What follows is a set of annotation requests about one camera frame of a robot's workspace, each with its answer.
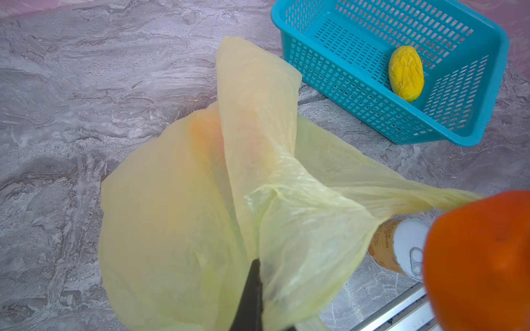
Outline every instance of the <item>pull tab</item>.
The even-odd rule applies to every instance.
[[[421,263],[423,262],[423,250],[421,248],[413,247],[410,250],[410,270],[412,274],[421,278]]]

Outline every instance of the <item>blue plastic basket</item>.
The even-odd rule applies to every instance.
[[[303,80],[396,144],[484,135],[506,67],[504,30],[454,0],[278,0],[272,21]],[[425,86],[406,102],[388,81],[401,45],[416,48]]]

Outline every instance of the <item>can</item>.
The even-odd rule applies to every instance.
[[[389,220],[375,231],[368,255],[381,268],[421,282],[423,247],[428,232],[427,223],[416,218]]]

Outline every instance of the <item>translucent plastic bag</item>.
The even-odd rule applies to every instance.
[[[300,73],[240,38],[217,54],[218,102],[170,125],[101,187],[103,284],[133,330],[228,330],[250,262],[263,326],[317,314],[397,213],[480,198],[405,180],[297,115]]]

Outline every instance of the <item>floor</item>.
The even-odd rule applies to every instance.
[[[281,55],[272,2],[117,0],[0,23],[1,330],[125,330],[96,259],[101,178],[215,100],[225,34]],[[299,112],[411,180],[530,188],[530,82],[513,62],[470,148],[397,146],[307,85]],[[322,319],[347,331],[413,284],[366,258]]]

